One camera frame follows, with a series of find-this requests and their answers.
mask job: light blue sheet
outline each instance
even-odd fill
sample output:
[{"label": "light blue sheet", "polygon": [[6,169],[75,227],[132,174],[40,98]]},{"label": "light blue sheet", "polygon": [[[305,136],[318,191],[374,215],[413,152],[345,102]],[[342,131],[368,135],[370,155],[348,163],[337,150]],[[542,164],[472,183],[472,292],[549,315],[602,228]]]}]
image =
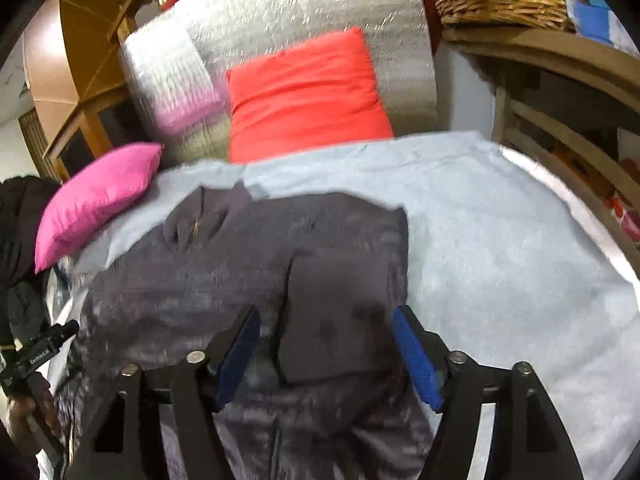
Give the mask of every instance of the light blue sheet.
[{"label": "light blue sheet", "polygon": [[[611,267],[549,189],[475,132],[352,144],[250,166],[203,160],[159,174],[139,205],[80,254],[88,280],[197,186],[244,180],[254,196],[344,190],[409,220],[408,303],[428,330],[480,364],[530,361],[585,478],[608,480],[640,439],[640,314]],[[75,296],[78,315],[84,294]],[[55,382],[60,365],[52,364]],[[472,479],[484,474],[489,414]]]}]

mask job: silver insulation blanket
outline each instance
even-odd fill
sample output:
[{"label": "silver insulation blanket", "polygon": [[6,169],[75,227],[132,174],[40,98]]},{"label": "silver insulation blanket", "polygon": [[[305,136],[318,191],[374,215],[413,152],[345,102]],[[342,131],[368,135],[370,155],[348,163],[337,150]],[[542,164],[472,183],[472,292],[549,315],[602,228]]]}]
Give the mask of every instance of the silver insulation blanket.
[{"label": "silver insulation blanket", "polygon": [[181,0],[129,36],[122,54],[134,88],[166,103],[208,84],[211,67],[354,26],[366,35],[396,134],[428,129],[436,88],[422,0]]}]

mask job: gray fabric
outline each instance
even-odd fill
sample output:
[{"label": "gray fabric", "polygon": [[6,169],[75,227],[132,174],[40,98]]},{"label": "gray fabric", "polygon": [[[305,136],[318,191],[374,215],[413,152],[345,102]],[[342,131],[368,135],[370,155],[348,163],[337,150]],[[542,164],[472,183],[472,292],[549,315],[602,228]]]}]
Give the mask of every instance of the gray fabric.
[{"label": "gray fabric", "polygon": [[[388,345],[383,367],[363,366],[380,356],[380,348],[368,340],[354,348],[346,331],[392,338],[392,313],[406,301],[407,244],[401,209],[343,193],[252,202],[242,185],[198,188],[90,285],[81,331],[69,353],[70,378],[56,394],[63,434],[73,433],[74,450],[80,446],[81,452],[82,436],[123,367],[174,364],[206,348],[240,308],[253,305],[261,316],[257,351],[234,400],[214,416],[234,477],[416,478],[431,430],[401,357]],[[314,254],[318,276],[323,267],[343,263],[345,253],[384,261],[377,279],[390,283],[392,294],[386,287],[380,297],[352,293],[348,274],[332,274],[332,286],[353,298],[357,315],[349,327],[335,327],[332,344],[343,349],[346,360],[347,350],[362,357],[331,381],[307,376],[303,384],[285,384],[273,357],[286,359],[287,351],[296,351],[277,353],[290,269],[299,254]],[[319,297],[319,287],[329,286],[326,281],[305,283]],[[311,321],[306,311],[323,306],[314,301],[291,305]],[[311,370],[318,362],[323,368],[324,356],[306,357]],[[167,418],[165,443],[174,441],[174,431]],[[173,465],[170,477],[186,478],[179,448],[167,445],[165,454]]]},{"label": "gray fabric", "polygon": [[392,262],[388,254],[373,258],[347,248],[295,254],[278,348],[284,378],[321,381],[397,365],[388,327],[406,301],[405,269],[406,262]]},{"label": "gray fabric", "polygon": [[[84,250],[79,266],[90,277],[195,187],[231,187],[239,179],[254,196],[347,190],[404,206],[408,303],[423,325],[482,364],[533,363],[585,478],[613,478],[640,439],[640,315],[632,287],[566,204],[497,146],[477,133],[455,132],[327,148],[247,168],[203,160],[160,174],[140,206]],[[482,478],[487,421],[472,479]]]}]

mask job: screw head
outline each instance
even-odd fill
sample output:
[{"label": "screw head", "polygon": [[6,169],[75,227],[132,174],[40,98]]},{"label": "screw head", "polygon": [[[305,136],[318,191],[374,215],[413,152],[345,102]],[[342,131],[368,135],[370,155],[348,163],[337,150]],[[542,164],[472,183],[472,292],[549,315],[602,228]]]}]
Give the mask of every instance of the screw head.
[{"label": "screw head", "polygon": [[463,351],[460,351],[460,350],[454,350],[449,354],[449,361],[451,361],[453,364],[457,364],[457,365],[464,364],[466,363],[467,359],[468,359],[468,356]]},{"label": "screw head", "polygon": [[533,367],[526,361],[520,361],[519,363],[516,363],[516,370],[523,375],[529,375],[533,372]]},{"label": "screw head", "polygon": [[204,361],[207,355],[202,350],[194,350],[187,355],[187,362],[192,365]]},{"label": "screw head", "polygon": [[123,374],[125,377],[131,377],[134,373],[138,371],[138,368],[140,367],[137,364],[129,363],[127,366],[125,366],[122,369],[121,374]]}]

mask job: dark gray cloth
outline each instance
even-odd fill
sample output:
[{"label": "dark gray cloth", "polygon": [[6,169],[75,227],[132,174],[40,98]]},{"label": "dark gray cloth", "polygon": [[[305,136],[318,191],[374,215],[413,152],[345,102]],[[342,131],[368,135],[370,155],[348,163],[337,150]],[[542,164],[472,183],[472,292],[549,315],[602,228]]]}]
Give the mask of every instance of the dark gray cloth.
[{"label": "dark gray cloth", "polygon": [[[403,303],[386,254],[296,254],[281,321],[278,363],[289,383],[385,370],[398,361],[388,327]],[[401,270],[398,265],[392,266]]]},{"label": "dark gray cloth", "polygon": [[0,288],[33,275],[40,219],[59,187],[32,175],[0,182]]},{"label": "dark gray cloth", "polygon": [[[197,189],[92,283],[56,395],[65,434],[75,425],[81,442],[124,365],[173,364],[252,304],[262,317],[256,355],[234,401],[214,415],[236,478],[416,478],[431,433],[396,352],[383,370],[280,380],[273,355],[292,261],[318,251],[388,262],[386,307],[406,299],[401,209],[342,193],[252,202],[242,186]],[[183,478],[170,414],[165,421],[170,475]]]},{"label": "dark gray cloth", "polygon": [[12,335],[23,345],[49,325],[42,291],[36,290],[27,280],[12,286],[4,294],[4,300]]}]

